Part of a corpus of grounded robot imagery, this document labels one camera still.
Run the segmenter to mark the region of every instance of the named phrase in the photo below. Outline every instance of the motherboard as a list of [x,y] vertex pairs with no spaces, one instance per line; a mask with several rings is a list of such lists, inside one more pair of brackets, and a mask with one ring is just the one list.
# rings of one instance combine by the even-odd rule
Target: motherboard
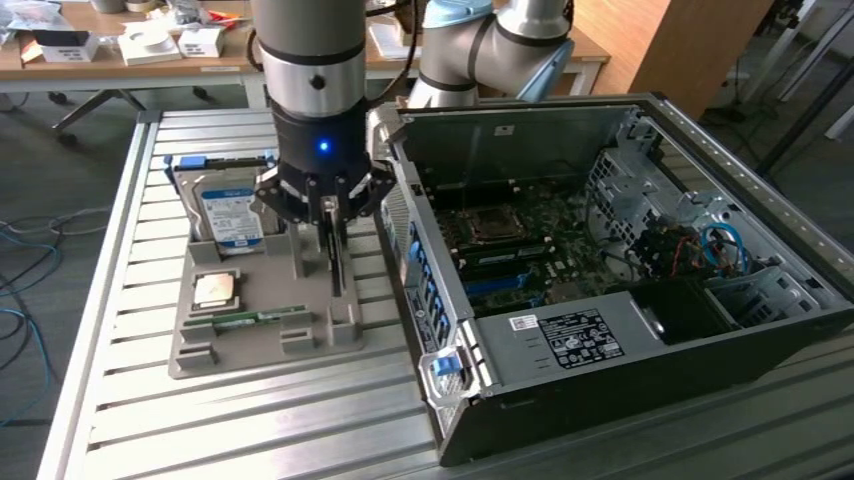
[[608,268],[626,260],[603,248],[608,238],[588,233],[578,182],[437,192],[433,203],[444,207],[436,220],[479,317],[602,295],[634,276]]

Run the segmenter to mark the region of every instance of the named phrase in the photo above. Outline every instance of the power supply label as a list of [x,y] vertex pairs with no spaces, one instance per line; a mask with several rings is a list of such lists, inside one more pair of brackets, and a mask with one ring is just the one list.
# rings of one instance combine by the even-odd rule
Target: power supply label
[[565,369],[624,355],[596,309],[540,319],[539,328]]

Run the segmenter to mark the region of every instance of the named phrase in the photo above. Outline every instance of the open computer tower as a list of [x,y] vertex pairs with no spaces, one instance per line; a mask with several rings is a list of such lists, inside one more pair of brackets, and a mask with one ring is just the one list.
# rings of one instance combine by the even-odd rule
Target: open computer tower
[[755,380],[854,320],[854,258],[655,95],[372,113],[441,465]]

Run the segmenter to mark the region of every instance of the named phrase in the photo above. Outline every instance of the blue cable on floor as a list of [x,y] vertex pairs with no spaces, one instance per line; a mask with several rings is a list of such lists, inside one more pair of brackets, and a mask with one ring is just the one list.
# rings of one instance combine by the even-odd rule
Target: blue cable on floor
[[8,297],[9,295],[12,295],[13,293],[20,293],[24,290],[26,290],[30,287],[34,287],[38,283],[41,283],[41,281],[48,278],[48,276],[56,271],[56,269],[58,268],[58,263],[61,260],[61,253],[58,251],[58,249],[56,247],[53,247],[52,245],[46,245],[44,243],[29,243],[29,242],[24,242],[22,240],[14,238],[12,235],[9,235],[8,233],[5,233],[2,230],[0,230],[0,237],[5,238],[9,242],[12,242],[14,245],[20,245],[21,247],[33,247],[33,248],[41,248],[41,249],[46,249],[50,251],[50,253],[53,254],[53,262],[50,262],[50,266],[48,267],[48,269],[45,270],[45,272],[41,274],[41,276],[38,276],[38,278],[36,278],[32,282],[29,282],[26,285],[24,285],[22,287],[17,288],[13,291],[6,291],[6,292],[1,292],[0,293],[0,297]]
[[24,312],[21,312],[20,310],[13,310],[10,308],[0,308],[0,313],[8,313],[9,315],[14,315],[16,317],[22,318],[24,321],[26,322],[28,328],[32,330],[32,334],[36,339],[36,346],[38,347],[38,353],[41,353],[41,363],[44,364],[44,386],[41,387],[41,392],[38,393],[36,398],[33,398],[32,401],[21,409],[18,409],[17,412],[12,414],[9,418],[6,418],[0,422],[0,428],[2,428],[9,424],[9,422],[12,422],[24,413],[26,413],[29,409],[44,399],[48,393],[48,388],[50,387],[50,370],[48,368],[48,354],[44,350],[41,333],[38,332],[38,328],[36,327],[36,324],[29,319],[29,317],[24,315]]

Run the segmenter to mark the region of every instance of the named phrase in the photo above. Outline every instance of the wooden cabinet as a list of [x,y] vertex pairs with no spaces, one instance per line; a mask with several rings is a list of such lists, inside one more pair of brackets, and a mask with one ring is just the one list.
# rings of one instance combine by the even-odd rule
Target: wooden cabinet
[[594,94],[659,91],[699,117],[772,0],[575,0],[575,28],[604,48]]

